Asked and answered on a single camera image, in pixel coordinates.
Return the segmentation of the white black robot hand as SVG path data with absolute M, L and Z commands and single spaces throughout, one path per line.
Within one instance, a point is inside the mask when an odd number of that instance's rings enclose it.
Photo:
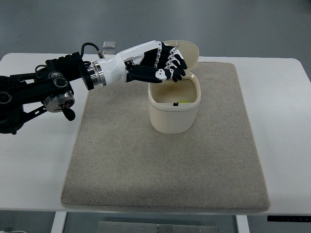
M 161 41 L 150 41 L 117 53 L 113 58 L 101 58 L 93 63 L 100 85 L 140 81 L 162 83 L 182 80 L 188 68 L 181 52 Z

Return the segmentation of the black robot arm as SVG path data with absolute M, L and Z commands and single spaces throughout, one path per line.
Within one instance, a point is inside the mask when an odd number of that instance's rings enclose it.
M 34 73 L 0 78 L 0 132 L 16 134 L 24 123 L 45 113 L 61 112 L 69 121 L 75 119 L 71 82 L 83 79 L 86 88 L 105 84 L 98 62 L 83 61 L 78 52 L 47 60 Z

